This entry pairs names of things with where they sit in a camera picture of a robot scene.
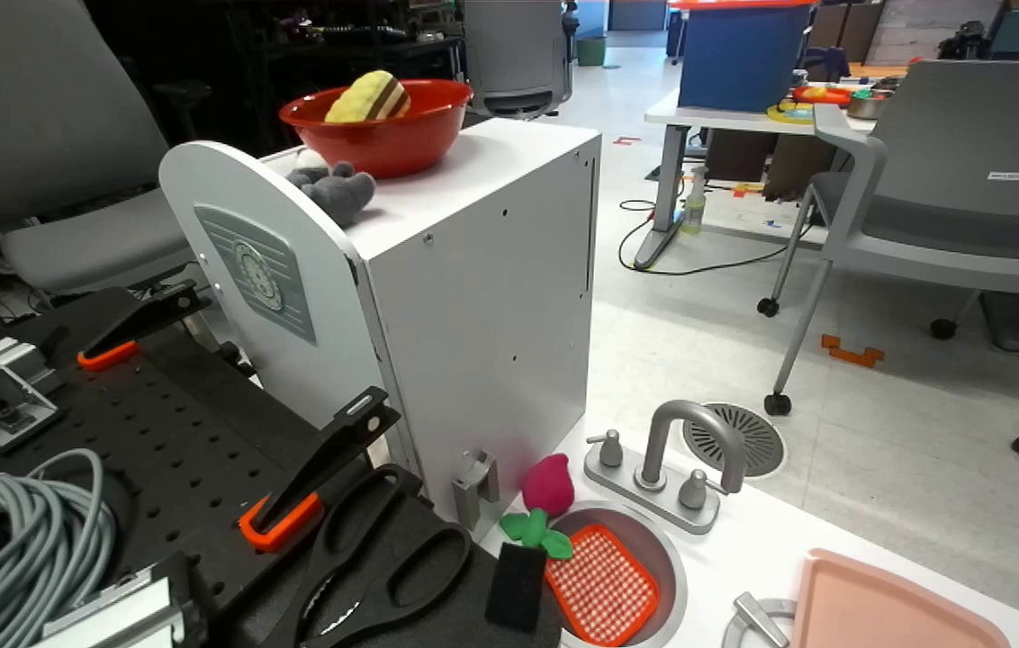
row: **red bowl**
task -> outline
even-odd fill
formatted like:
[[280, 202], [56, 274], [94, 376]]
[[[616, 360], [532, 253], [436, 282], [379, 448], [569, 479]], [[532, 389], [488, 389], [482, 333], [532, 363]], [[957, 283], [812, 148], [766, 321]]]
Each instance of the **red bowl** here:
[[323, 124], [347, 85], [307, 93], [280, 119], [323, 162], [349, 162], [373, 175], [407, 175], [436, 165], [459, 139], [471, 85], [459, 81], [404, 81], [411, 108], [381, 124]]

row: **office chair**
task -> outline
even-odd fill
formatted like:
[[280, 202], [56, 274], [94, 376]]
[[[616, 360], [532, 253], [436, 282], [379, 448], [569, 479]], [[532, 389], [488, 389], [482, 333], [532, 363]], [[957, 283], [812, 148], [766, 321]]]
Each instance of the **office chair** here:
[[495, 115], [548, 112], [574, 93], [561, 0], [464, 0], [464, 72]]
[[167, 139], [79, 0], [0, 0], [0, 253], [45, 294], [187, 262]]
[[799, 231], [821, 213], [827, 241], [766, 414], [794, 411], [785, 387], [831, 271], [1019, 291], [1019, 60], [916, 65], [871, 137], [835, 108], [815, 119], [854, 171], [815, 175], [778, 283], [758, 306], [778, 313]]

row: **desk leg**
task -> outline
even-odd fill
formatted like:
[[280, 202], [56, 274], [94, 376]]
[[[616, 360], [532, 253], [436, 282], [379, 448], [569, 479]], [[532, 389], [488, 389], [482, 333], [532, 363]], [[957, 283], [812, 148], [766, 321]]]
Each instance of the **desk leg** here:
[[1004, 352], [1019, 352], [1019, 294], [979, 291], [979, 310], [985, 310], [992, 341]]
[[640, 241], [637, 271], [649, 271], [668, 246], [676, 239], [676, 183], [680, 183], [680, 162], [686, 162], [686, 139], [687, 127], [668, 127], [664, 130], [664, 157], [658, 157], [658, 186], [653, 205], [653, 231]]

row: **white chair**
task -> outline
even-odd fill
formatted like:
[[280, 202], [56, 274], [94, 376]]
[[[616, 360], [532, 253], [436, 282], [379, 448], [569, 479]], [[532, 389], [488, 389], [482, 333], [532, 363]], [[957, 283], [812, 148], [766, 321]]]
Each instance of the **white chair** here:
[[776, 294], [759, 303], [778, 310], [799, 231], [821, 213], [827, 241], [766, 414], [794, 411], [785, 387], [831, 271], [1019, 294], [1019, 60], [916, 65], [871, 137], [835, 108], [818, 108], [818, 137], [854, 171], [815, 175]]

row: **wire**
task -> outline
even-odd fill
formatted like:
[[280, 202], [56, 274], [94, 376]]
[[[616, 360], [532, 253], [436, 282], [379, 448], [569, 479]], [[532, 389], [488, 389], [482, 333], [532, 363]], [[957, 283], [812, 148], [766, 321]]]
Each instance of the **wire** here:
[[[89, 466], [89, 489], [49, 479], [62, 460]], [[0, 473], [0, 648], [39, 641], [49, 621], [83, 605], [110, 574], [115, 523], [106, 504], [106, 466], [94, 451], [64, 451], [28, 474]]]
[[[653, 202], [649, 202], [649, 199], [625, 199], [620, 209], [625, 209], [625, 213], [645, 213], [645, 209], [653, 209]], [[789, 249], [789, 241], [783, 241], [778, 249], [770, 249], [770, 253], [765, 253], [765, 255], [748, 255], [748, 258], [710, 262], [710, 265], [687, 265], [687, 271], [637, 271], [633, 262], [625, 258], [625, 253], [627, 253], [627, 241], [631, 241], [637, 231], [645, 231], [653, 220], [656, 220], [656, 217], [649, 213], [649, 220], [640, 220], [637, 228], [631, 228], [631, 231], [620, 239], [620, 246], [616, 246], [616, 262], [620, 262], [625, 271], [649, 274], [649, 277], [695, 277], [695, 274], [718, 274], [718, 271], [734, 271], [734, 265], [766, 262], [766, 258], [776, 258], [776, 255], [783, 255], [783, 253]]]

